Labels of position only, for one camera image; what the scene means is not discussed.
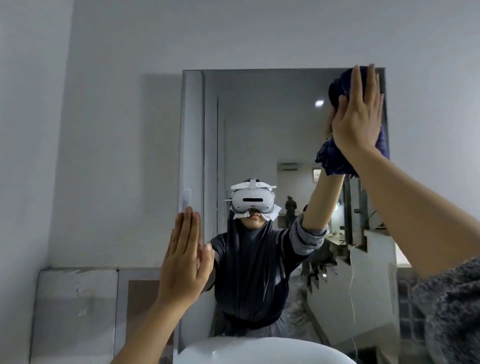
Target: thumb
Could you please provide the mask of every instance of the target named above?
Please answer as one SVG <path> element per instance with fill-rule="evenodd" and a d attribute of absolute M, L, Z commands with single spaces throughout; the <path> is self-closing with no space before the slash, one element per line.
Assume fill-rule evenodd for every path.
<path fill-rule="evenodd" d="M 213 270 L 213 262 L 215 259 L 215 251 L 212 249 L 212 245 L 208 243 L 205 245 L 202 253 L 202 261 L 200 263 L 200 268 L 198 268 L 197 279 L 201 281 L 202 284 L 206 284 L 210 274 Z"/>
<path fill-rule="evenodd" d="M 348 101 L 345 95 L 340 95 L 338 98 L 338 111 L 336 112 L 336 116 L 339 119 L 343 119 L 345 113 L 347 112 Z"/>

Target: sink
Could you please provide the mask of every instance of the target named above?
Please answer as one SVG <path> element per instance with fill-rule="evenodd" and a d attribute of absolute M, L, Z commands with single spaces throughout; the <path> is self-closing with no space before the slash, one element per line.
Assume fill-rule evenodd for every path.
<path fill-rule="evenodd" d="M 216 337 L 188 346 L 175 364 L 354 364 L 345 354 L 310 341 Z"/>

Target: air conditioner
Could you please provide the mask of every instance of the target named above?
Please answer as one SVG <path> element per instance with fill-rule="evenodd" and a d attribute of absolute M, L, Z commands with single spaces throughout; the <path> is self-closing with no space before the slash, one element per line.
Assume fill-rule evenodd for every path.
<path fill-rule="evenodd" d="M 278 170 L 288 171 L 288 170 L 298 170 L 298 169 L 299 169 L 298 163 L 280 163 L 278 165 Z"/>

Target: ceiling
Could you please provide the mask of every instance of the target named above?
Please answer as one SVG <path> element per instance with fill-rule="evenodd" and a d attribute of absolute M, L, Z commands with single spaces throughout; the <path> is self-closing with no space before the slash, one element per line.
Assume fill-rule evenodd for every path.
<path fill-rule="evenodd" d="M 328 87 L 345 69 L 214 71 L 227 123 L 262 127 L 319 126 L 330 110 Z M 315 101 L 323 99 L 323 107 Z"/>

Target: person's right hand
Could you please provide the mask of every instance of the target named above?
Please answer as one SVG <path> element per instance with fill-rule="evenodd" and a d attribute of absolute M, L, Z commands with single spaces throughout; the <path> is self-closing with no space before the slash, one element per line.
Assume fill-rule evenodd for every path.
<path fill-rule="evenodd" d="M 197 261 L 199 234 L 200 215 L 188 207 L 175 219 L 175 228 L 160 269 L 159 305 L 186 311 L 200 296 L 212 273 L 215 252 L 207 244 Z"/>
<path fill-rule="evenodd" d="M 375 147 L 382 123 L 384 96 L 380 94 L 375 65 L 368 67 L 363 95 L 360 68 L 352 71 L 350 97 L 339 98 L 338 111 L 332 122 L 335 144 L 345 155 L 357 148 Z"/>

